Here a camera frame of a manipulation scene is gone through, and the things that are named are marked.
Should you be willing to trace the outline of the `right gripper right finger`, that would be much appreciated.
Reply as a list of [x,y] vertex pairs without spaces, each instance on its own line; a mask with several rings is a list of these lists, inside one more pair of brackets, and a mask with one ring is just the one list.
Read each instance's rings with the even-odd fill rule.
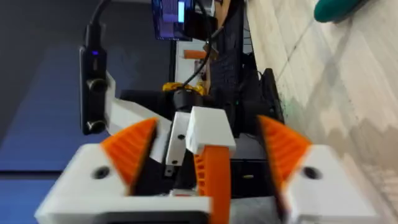
[[333,148],[267,116],[257,122],[282,223],[379,222]]

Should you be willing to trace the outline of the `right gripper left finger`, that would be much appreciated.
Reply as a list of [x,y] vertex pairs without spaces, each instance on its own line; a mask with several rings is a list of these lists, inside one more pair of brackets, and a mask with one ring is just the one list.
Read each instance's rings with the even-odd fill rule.
[[79,147],[46,199],[133,195],[157,122],[156,118],[145,119],[99,144]]

